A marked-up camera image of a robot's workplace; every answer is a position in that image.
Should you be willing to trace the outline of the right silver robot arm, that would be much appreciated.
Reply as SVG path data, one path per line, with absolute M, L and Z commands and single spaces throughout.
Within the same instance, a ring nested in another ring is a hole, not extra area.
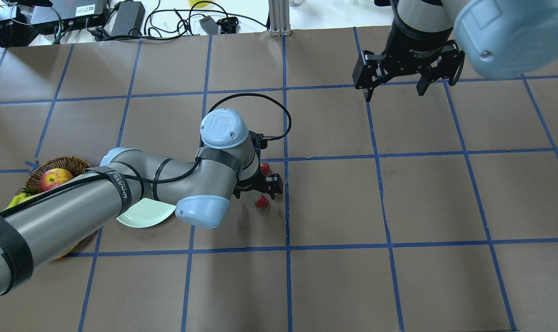
M 465 61 L 484 78 L 514 78 L 558 59 L 558 0 L 377 0 L 394 18 L 384 50 L 364 50 L 352 73 L 370 101 L 393 78 L 419 74 L 416 90 L 457 83 Z

